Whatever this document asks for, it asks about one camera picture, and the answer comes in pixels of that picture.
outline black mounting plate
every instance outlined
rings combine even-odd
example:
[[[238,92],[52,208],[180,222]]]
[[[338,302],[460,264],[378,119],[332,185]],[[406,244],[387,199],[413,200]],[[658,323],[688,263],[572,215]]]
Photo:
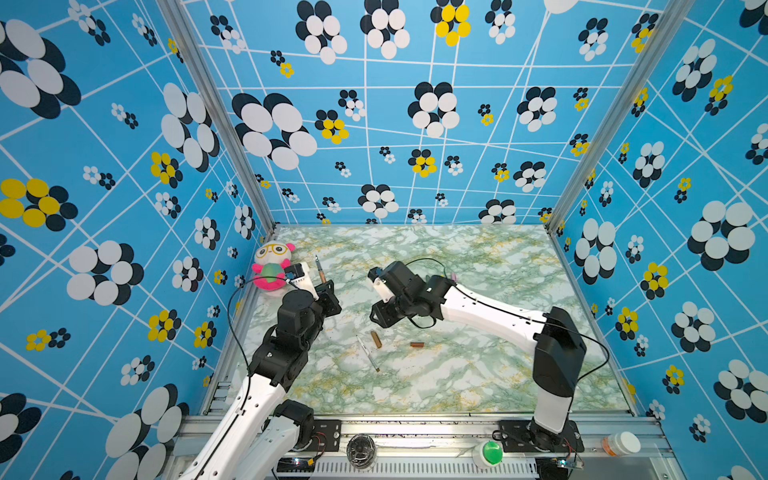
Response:
[[[507,438],[502,440],[502,448],[505,452],[521,452],[521,453],[539,453],[536,447],[534,447],[527,438],[528,424],[531,420],[501,420],[498,423],[499,429],[507,434]],[[578,431],[576,422],[568,420],[561,432],[563,441],[560,445],[554,448],[555,453],[568,453],[568,444],[566,440],[570,442],[571,447],[576,452],[584,451],[584,442],[581,441],[581,434]]]
[[[326,436],[326,452],[338,452],[339,451],[339,439],[341,438],[341,420],[318,420],[315,419],[312,427],[312,441],[310,446],[306,447],[302,451],[304,452],[319,452],[323,450],[322,445],[318,445],[317,439],[314,435],[317,432],[322,432]]]

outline plush toy head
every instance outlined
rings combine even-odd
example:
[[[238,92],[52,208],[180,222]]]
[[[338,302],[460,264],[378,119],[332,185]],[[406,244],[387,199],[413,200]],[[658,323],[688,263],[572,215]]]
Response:
[[[285,269],[290,265],[291,252],[296,247],[292,243],[269,242],[256,251],[253,272],[256,279],[253,284],[262,290],[279,290],[285,286]]]
[[[269,242],[262,245],[261,248],[256,251],[256,255],[254,255],[253,259],[259,265],[283,263],[285,260],[288,260],[288,265],[290,265],[291,252],[295,249],[296,246],[292,243]]]

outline robotic arm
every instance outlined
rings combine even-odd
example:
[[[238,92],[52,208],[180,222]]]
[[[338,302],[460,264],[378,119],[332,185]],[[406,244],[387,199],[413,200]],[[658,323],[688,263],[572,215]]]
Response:
[[[248,378],[181,480],[261,479],[294,446],[309,444],[314,411],[293,400],[280,401],[306,365],[323,321],[341,313],[341,306],[333,280],[313,286],[306,263],[288,266],[286,278],[297,290],[283,297],[277,324],[267,330],[253,354]],[[274,418],[254,442],[273,411]],[[249,447],[258,454],[241,462]]]
[[[528,426],[528,438],[541,450],[553,451],[562,442],[578,374],[587,347],[571,316],[552,307],[549,312],[526,310],[472,292],[444,276],[424,282],[402,262],[368,272],[381,300],[370,319],[389,328],[401,319],[430,316],[465,323],[493,333],[533,355],[538,401]]]

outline green cap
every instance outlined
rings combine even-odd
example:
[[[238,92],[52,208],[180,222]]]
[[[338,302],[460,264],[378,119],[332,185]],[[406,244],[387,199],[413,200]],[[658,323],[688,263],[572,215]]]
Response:
[[[504,450],[502,450],[502,446],[498,443],[488,442],[482,447],[482,456],[491,465],[497,465],[502,462]]]

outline white bottle with green cap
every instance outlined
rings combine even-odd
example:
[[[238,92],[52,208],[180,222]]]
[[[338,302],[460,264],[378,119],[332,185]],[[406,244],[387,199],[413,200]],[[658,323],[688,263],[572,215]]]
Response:
[[[504,450],[496,442],[481,443],[472,450],[472,459],[479,468],[491,468],[502,463]]]

